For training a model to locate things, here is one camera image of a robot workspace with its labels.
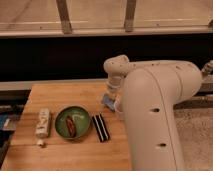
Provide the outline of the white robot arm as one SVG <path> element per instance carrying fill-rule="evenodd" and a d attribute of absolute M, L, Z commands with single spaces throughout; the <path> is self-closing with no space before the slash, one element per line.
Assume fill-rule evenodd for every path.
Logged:
<path fill-rule="evenodd" d="M 185 171 L 174 106 L 193 97 L 213 72 L 183 60 L 107 59 L 107 89 L 122 111 L 133 171 Z"/>

